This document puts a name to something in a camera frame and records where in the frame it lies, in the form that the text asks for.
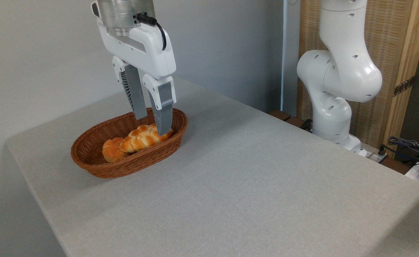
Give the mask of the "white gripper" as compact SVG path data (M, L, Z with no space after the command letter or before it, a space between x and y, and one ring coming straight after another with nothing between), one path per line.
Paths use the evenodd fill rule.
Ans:
M114 55L113 67L136 119L147 116L139 71L149 91L158 135L169 133L176 93L176 63L170 37L138 15L155 17L152 1L95 1L92 11L106 49Z

